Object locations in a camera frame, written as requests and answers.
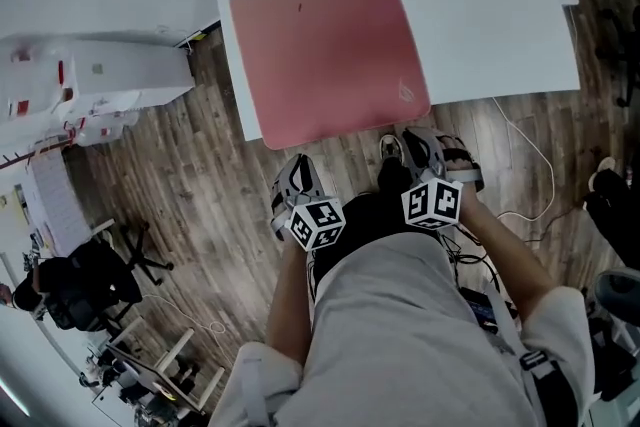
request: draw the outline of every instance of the hand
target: hand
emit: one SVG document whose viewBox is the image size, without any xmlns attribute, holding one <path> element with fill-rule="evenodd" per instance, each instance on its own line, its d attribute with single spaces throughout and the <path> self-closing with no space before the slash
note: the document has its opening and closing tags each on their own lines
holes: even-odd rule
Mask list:
<svg viewBox="0 0 640 427">
<path fill-rule="evenodd" d="M 458 148 L 460 150 L 464 150 L 468 152 L 466 146 L 457 137 L 452 137 L 450 135 L 443 135 L 438 137 L 440 144 L 442 144 L 442 148 Z M 471 162 L 462 159 L 456 160 L 448 160 L 446 162 L 447 169 L 449 171 L 464 171 L 467 169 L 473 169 Z M 476 184 L 474 182 L 467 182 L 462 187 L 462 203 L 460 204 L 460 222 L 464 224 L 465 219 L 468 219 L 469 216 L 473 215 L 473 213 L 477 210 L 478 206 L 480 206 L 480 201 L 478 200 L 478 196 L 476 193 Z"/>
</svg>

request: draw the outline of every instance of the white cable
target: white cable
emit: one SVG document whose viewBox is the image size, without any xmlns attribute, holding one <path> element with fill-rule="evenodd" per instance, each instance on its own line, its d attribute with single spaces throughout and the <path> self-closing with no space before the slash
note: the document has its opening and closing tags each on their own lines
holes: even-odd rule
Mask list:
<svg viewBox="0 0 640 427">
<path fill-rule="evenodd" d="M 220 352 L 222 353 L 222 355 L 224 356 L 224 359 L 227 360 L 227 363 L 229 363 L 229 365 L 231 367 L 233 367 L 233 361 L 231 360 L 231 358 L 229 358 L 229 356 L 227 356 L 226 352 L 224 351 L 224 349 L 222 348 L 222 345 L 220 344 L 220 342 L 218 341 L 218 337 L 216 335 L 222 335 L 224 333 L 227 332 L 227 328 L 225 327 L 225 325 L 218 321 L 218 320 L 214 320 L 213 322 L 211 322 L 211 324 L 209 324 L 209 326 L 205 326 L 204 324 L 200 324 L 200 322 L 198 322 L 197 320 L 195 320 L 193 317 L 190 317 L 189 315 L 187 315 L 185 312 L 183 312 L 180 308 L 178 308 L 175 304 L 173 304 L 171 301 L 168 301 L 167 299 L 165 299 L 164 297 L 161 297 L 159 295 L 155 295 L 155 294 L 145 294 L 142 296 L 142 298 L 144 299 L 145 297 L 155 297 L 156 299 L 160 299 L 162 301 L 164 301 L 165 303 L 167 303 L 169 306 L 173 306 L 176 310 L 178 310 L 178 312 L 183 316 L 183 317 L 187 317 L 191 322 L 193 322 L 196 326 L 198 326 L 201 329 L 204 329 L 205 331 L 209 331 L 212 335 L 213 335 L 213 339 L 215 340 L 216 344 L 218 345 L 218 348 L 220 349 Z M 222 327 L 222 331 L 216 331 L 215 329 L 213 329 L 214 324 L 218 324 L 219 326 Z"/>
<path fill-rule="evenodd" d="M 500 111 L 500 114 L 502 114 L 502 117 L 504 118 L 504 120 L 507 122 L 508 126 L 511 126 L 513 129 L 515 129 L 522 137 L 524 137 L 524 139 L 531 145 L 533 146 L 533 149 L 536 150 L 540 156 L 542 157 L 542 160 L 544 160 L 547 163 L 547 166 L 549 166 L 549 171 L 551 171 L 551 201 L 549 201 L 549 204 L 546 206 L 546 208 L 536 217 L 534 217 L 533 219 L 527 216 L 524 216 L 522 214 L 519 214 L 518 212 L 513 212 L 512 210 L 508 210 L 507 212 L 502 212 L 499 216 L 498 219 L 500 219 L 501 217 L 504 217 L 506 215 L 515 215 L 516 217 L 519 217 L 520 219 L 524 219 L 525 221 L 529 221 L 529 222 L 534 222 L 537 221 L 538 219 L 540 219 L 544 214 L 547 213 L 547 211 L 551 208 L 551 205 L 553 204 L 553 200 L 556 198 L 556 179 L 555 179 L 555 175 L 553 174 L 553 166 L 551 165 L 551 162 L 549 162 L 547 160 L 547 157 L 545 157 L 542 152 L 538 149 L 538 147 L 533 144 L 533 142 L 531 141 L 531 139 L 529 139 L 522 130 L 520 130 L 509 118 L 507 118 L 507 115 L 504 113 L 504 111 L 502 110 L 502 107 L 500 107 L 500 104 L 498 103 L 498 100 L 496 100 L 495 98 L 491 98 L 495 104 L 496 107 L 498 107 L 498 110 Z"/>
</svg>

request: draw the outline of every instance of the wooden floor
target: wooden floor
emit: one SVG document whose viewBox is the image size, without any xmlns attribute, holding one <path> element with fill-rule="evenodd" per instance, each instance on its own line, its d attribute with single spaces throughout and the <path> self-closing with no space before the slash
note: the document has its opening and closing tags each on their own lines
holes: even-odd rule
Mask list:
<svg viewBox="0 0 640 427">
<path fill-rule="evenodd" d="M 613 155 L 622 162 L 639 133 L 628 119 L 635 110 L 615 105 L 624 70 L 594 57 L 596 45 L 615 41 L 597 11 L 612 8 L 628 22 L 637 4 L 640 0 L 581 0 L 574 8 L 580 92 L 499 99 L 550 160 L 556 183 L 555 201 L 540 221 L 512 216 L 504 221 L 524 239 L 537 239 L 554 216 L 569 212 L 532 247 L 553 276 L 575 287 L 589 286 L 598 272 L 618 264 L 581 210 L 581 198 L 598 161 Z M 175 264 L 173 273 L 159 274 L 165 279 L 159 288 L 139 275 L 144 293 L 167 298 L 202 324 L 219 321 L 226 326 L 224 334 L 216 335 L 224 352 L 214 335 L 202 329 L 196 329 L 189 345 L 207 362 L 203 373 L 208 377 L 217 365 L 229 368 L 242 343 L 264 335 L 280 259 L 280 245 L 269 229 L 269 189 L 280 167 L 295 152 L 307 153 L 327 192 L 346 201 L 375 183 L 380 135 L 400 132 L 403 126 L 271 151 L 261 141 L 243 140 L 219 32 L 195 44 L 192 69 L 195 90 L 143 113 L 120 141 L 70 150 L 66 160 L 87 217 L 96 222 L 114 217 L 133 225 L 149 221 L 150 254 Z M 516 210 L 535 216 L 551 200 L 547 165 L 507 129 L 491 100 L 437 106 L 417 124 L 462 137 L 482 165 L 487 186 L 481 196 L 495 213 Z M 463 281 L 473 285 L 483 270 L 462 271 Z M 152 326 L 138 337 L 149 361 L 192 325 L 152 297 L 135 313 Z M 212 400 L 209 409 L 214 405 Z"/>
</svg>

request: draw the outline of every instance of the white shirt sleeve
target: white shirt sleeve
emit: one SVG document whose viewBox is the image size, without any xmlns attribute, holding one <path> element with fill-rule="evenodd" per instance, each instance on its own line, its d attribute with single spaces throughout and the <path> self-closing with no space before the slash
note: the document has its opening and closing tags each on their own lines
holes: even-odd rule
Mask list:
<svg viewBox="0 0 640 427">
<path fill-rule="evenodd" d="M 580 418 L 595 386 L 593 349 L 582 294 L 558 287 L 542 298 L 522 326 L 522 343 L 554 357 L 573 389 Z"/>
<path fill-rule="evenodd" d="M 255 425 L 261 412 L 272 424 L 273 415 L 298 391 L 301 378 L 298 362 L 262 343 L 243 345 L 209 427 Z"/>
</svg>

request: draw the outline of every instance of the pink mat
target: pink mat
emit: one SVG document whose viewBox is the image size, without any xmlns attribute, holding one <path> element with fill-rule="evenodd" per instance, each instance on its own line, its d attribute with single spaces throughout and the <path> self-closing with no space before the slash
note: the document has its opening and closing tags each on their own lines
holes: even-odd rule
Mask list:
<svg viewBox="0 0 640 427">
<path fill-rule="evenodd" d="M 262 137 L 272 149 L 429 112 L 400 0 L 230 0 Z"/>
</svg>

